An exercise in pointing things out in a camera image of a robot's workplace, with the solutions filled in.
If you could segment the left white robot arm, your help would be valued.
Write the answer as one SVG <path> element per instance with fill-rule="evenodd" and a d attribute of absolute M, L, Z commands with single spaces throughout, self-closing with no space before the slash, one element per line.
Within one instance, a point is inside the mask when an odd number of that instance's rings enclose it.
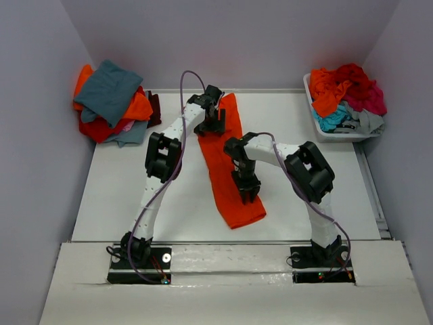
<path fill-rule="evenodd" d="M 191 133 L 225 132 L 225 110 L 219 108 L 223 92 L 208 85 L 181 107 L 180 117 L 163 132 L 153 132 L 147 143 L 143 196 L 130 230 L 120 241 L 120 256 L 133 269 L 145 266 L 151 255 L 156 217 L 170 183 L 181 170 L 186 139 Z"/>

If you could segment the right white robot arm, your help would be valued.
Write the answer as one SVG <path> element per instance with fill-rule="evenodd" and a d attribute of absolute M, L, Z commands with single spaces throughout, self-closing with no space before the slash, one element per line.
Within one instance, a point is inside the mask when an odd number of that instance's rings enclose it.
<path fill-rule="evenodd" d="M 249 132 L 228 139 L 223 152 L 234 165 L 231 176 L 244 204 L 253 203 L 261 187 L 256 162 L 280 167 L 285 173 L 295 194 L 304 201 L 311 223 L 311 245 L 299 262 L 324 266 L 336 258 L 342 239 L 330 207 L 335 173 L 313 142 L 293 146 L 276 142 L 268 132 Z"/>

